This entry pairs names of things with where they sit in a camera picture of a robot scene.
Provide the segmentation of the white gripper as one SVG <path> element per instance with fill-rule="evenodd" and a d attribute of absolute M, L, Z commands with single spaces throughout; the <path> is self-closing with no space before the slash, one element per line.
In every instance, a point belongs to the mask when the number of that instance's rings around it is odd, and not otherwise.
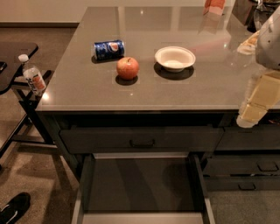
<path fill-rule="evenodd" d="M 236 123 L 252 128 L 280 101 L 280 6 L 264 22 L 260 31 L 253 33 L 237 48 L 244 55 L 255 53 L 258 64 L 273 70 L 253 75 L 245 91 Z"/>

